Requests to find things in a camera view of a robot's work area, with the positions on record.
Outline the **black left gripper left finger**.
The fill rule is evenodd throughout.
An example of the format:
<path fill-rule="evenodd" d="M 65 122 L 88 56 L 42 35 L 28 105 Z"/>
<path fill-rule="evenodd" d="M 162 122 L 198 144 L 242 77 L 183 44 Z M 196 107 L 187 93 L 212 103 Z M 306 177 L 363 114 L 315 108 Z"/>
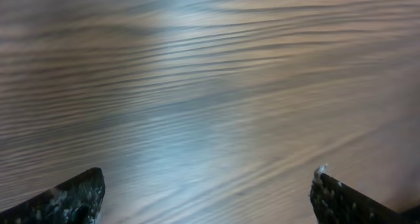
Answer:
<path fill-rule="evenodd" d="M 100 222 L 105 182 L 91 168 L 1 212 L 1 224 L 94 224 Z"/>

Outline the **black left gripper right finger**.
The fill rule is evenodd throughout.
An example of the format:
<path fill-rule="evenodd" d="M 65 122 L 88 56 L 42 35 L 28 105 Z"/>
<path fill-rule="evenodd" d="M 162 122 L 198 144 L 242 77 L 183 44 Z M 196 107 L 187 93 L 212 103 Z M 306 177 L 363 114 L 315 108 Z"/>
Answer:
<path fill-rule="evenodd" d="M 329 176 L 325 166 L 314 171 L 309 197 L 319 224 L 419 224 L 419 206 L 395 212 Z"/>

